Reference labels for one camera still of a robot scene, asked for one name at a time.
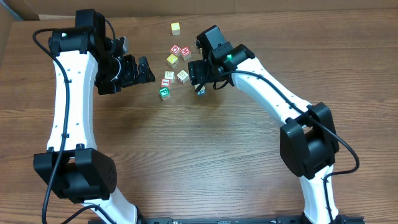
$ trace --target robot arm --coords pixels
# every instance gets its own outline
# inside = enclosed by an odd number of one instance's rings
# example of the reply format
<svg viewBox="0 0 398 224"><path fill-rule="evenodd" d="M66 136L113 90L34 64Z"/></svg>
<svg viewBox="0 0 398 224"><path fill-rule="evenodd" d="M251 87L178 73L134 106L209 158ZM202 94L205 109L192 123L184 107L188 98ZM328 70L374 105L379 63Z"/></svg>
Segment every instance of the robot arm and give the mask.
<svg viewBox="0 0 398 224"><path fill-rule="evenodd" d="M204 59L188 64L192 85L226 81L255 99L280 127L280 155L290 171L300 179L307 221L330 223L327 208L330 208L332 218L336 219L338 210L333 200L331 180L329 178L326 184L328 207L323 178L333 171L338 143L307 119L310 114L335 133L330 110L323 103L312 106L294 95L267 72L247 47L239 45L233 49L217 26L210 27L197 39L197 47L202 48ZM264 77L301 112L292 108L270 84L248 73ZM312 130L304 133L306 126L312 127Z"/></svg>
<svg viewBox="0 0 398 224"><path fill-rule="evenodd" d="M233 84L236 88L242 90L254 100L256 100L261 107L263 107L277 123L279 127L286 124L290 119L296 119L301 114L290 107L282 97L275 92L270 85L256 77L239 73L239 71L254 72L260 74L274 84L285 96L289 97L291 102L295 103L302 111L307 112L308 106L311 104L301 98L295 96L292 92L280 84L267 70L261 65L258 58L247 59L237 66L236 73L231 74ZM327 205L325 201L325 194L323 189L323 177L332 173L333 165L325 166L318 171L314 178L308 179L305 176L299 177L300 184L304 196L304 214L311 223L330 223ZM328 197L330 209L333 218L338 215L338 209L335 206L333 199L333 191L331 186L331 179L328 179Z"/></svg>
<svg viewBox="0 0 398 224"><path fill-rule="evenodd" d="M34 169L49 184L55 161L61 163L49 185L58 198L89 206L106 223L141 221L138 209L116 187L113 160L98 152L93 134L93 89L100 95L121 88L155 81L145 57L136 65L127 53L127 39L105 36L105 19L93 9L76 12L76 26L55 29L49 38L51 54L56 56L69 80L67 138L61 155L66 107L65 79L54 62L57 82L54 121L47 152L34 155Z"/></svg>

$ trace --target wood grain surface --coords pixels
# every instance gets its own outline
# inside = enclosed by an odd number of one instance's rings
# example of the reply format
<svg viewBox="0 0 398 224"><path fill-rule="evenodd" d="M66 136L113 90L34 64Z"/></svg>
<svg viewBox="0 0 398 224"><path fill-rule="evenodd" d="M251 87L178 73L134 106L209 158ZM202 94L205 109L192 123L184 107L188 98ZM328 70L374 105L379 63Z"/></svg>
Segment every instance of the wood grain surface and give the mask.
<svg viewBox="0 0 398 224"><path fill-rule="evenodd" d="M172 36L171 22L182 34ZM118 186L147 217L260 218L299 215L299 180L279 156L279 129L250 97L227 86L198 97L188 83L158 90L173 44L193 49L195 37L217 24L233 45L245 44L298 96L326 103L338 134L358 153L359 171L335 177L340 213L367 223L398 222L398 9L313 11L222 16L111 19L130 53L145 55L155 83L94 99L98 150L111 156ZM47 185L32 167L50 136L55 75L32 41L33 31L74 21L12 25L0 72L0 222L40 223ZM39 40L47 43L50 34ZM192 60L199 59L193 51ZM346 149L336 170L354 166ZM81 206L51 195L49 223ZM85 212L73 223L95 218Z"/></svg>

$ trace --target wooden block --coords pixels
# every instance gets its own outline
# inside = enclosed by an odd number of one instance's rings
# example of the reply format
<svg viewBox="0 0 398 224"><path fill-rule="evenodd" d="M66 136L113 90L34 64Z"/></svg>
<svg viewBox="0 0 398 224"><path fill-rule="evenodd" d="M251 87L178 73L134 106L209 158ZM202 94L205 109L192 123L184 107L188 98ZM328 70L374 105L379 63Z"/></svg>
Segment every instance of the wooden block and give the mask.
<svg viewBox="0 0 398 224"><path fill-rule="evenodd" d="M172 81L172 83L174 83L174 80L175 80L174 72L166 71L166 72L164 73L164 78L169 79L169 80Z"/></svg>
<svg viewBox="0 0 398 224"><path fill-rule="evenodd" d="M162 83L160 84L161 87L170 88L172 86L172 81L166 78L162 79Z"/></svg>
<svg viewBox="0 0 398 224"><path fill-rule="evenodd" d="M187 72L182 70L180 73L177 74L177 79L180 80L180 82L182 82L182 84L184 84L186 81L189 80L189 75Z"/></svg>
<svg viewBox="0 0 398 224"><path fill-rule="evenodd" d="M179 22L172 23L172 33L173 33L173 35L180 35L181 34L180 23Z"/></svg>
<svg viewBox="0 0 398 224"><path fill-rule="evenodd" d="M180 54L181 54L181 48L174 44L174 46L170 49L170 53L174 54L177 57L179 57Z"/></svg>
<svg viewBox="0 0 398 224"><path fill-rule="evenodd" d="M172 96L170 95L170 90L167 87L161 88L159 90L160 96L162 97L163 100L167 100L171 98Z"/></svg>
<svg viewBox="0 0 398 224"><path fill-rule="evenodd" d="M182 58L184 58L184 60L188 60L192 57L192 53L188 47L184 47L183 49L181 49L181 54L182 54Z"/></svg>
<svg viewBox="0 0 398 224"><path fill-rule="evenodd" d="M178 57L171 54L168 58L167 58L167 63L168 65L170 65L172 68L175 68L178 65Z"/></svg>
<svg viewBox="0 0 398 224"><path fill-rule="evenodd" d="M203 95L203 94L205 94L205 93L206 93L206 88L205 88L205 86L202 86L202 88L200 89L200 91L197 92L197 95L200 96L200 95Z"/></svg>

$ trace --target yellow block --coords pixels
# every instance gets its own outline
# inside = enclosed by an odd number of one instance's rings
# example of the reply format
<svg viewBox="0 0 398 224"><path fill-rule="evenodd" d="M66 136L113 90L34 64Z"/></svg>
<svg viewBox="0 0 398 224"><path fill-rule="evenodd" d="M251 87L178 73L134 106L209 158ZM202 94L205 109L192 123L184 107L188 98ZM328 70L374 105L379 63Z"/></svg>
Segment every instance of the yellow block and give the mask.
<svg viewBox="0 0 398 224"><path fill-rule="evenodd" d="M167 61L169 61L170 63L174 64L176 61L178 60L178 57L176 57L175 55L170 55L167 58Z"/></svg>
<svg viewBox="0 0 398 224"><path fill-rule="evenodd" d="M178 65L178 57L171 54L168 58L167 58L167 63L168 65L170 65L172 68L175 68Z"/></svg>
<svg viewBox="0 0 398 224"><path fill-rule="evenodd" d="M173 33L173 35L180 35L181 34L180 23L179 22L172 23L172 33Z"/></svg>

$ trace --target white arm link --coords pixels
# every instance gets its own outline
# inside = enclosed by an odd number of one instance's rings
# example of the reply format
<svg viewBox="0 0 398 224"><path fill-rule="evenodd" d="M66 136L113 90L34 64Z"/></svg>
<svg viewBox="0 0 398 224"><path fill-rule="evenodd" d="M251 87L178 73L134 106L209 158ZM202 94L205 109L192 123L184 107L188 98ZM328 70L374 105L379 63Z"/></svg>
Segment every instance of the white arm link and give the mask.
<svg viewBox="0 0 398 224"><path fill-rule="evenodd" d="M310 102L302 100L298 96L294 95L291 91L288 91L282 84L280 84L267 70L261 65L261 62L257 59L247 59L238 65L236 73L232 73L232 80L236 85L236 88L242 90L254 100L256 100L262 108L264 108L274 119L279 127L286 124L287 118L295 119L300 116L300 113L290 108L285 100L275 90L268 85L268 83L258 80L254 76L245 75L239 73L239 71L253 72L262 75L274 84L291 102L295 103L296 106L306 112L307 106L311 105Z"/></svg>
<svg viewBox="0 0 398 224"><path fill-rule="evenodd" d="M126 200L117 187L116 190L111 193L109 200L86 200L84 203L82 203L82 205L99 205L116 223L137 223L137 208ZM92 211L94 211L104 222L110 224L110 222L102 215L99 210L96 211L95 208L92 208Z"/></svg>
<svg viewBox="0 0 398 224"><path fill-rule="evenodd" d="M325 189L323 188L323 177L333 172L333 165L326 166L308 180L304 176L299 177L304 194L304 214L312 223L330 223L329 213L326 206ZM333 219L338 215L338 209L333 198L331 177L326 184L328 189L329 205Z"/></svg>
<svg viewBox="0 0 398 224"><path fill-rule="evenodd" d="M76 149L77 144L84 144L85 148L96 149L97 145L93 133L93 91L98 63L89 52L81 54L78 50L62 52L57 59L65 69L68 79L72 81L69 83L69 138L65 143L65 150ZM54 151L57 152L60 150L62 140L66 93L61 69L55 62L54 65L57 88L55 91L54 122L47 149L54 147Z"/></svg>

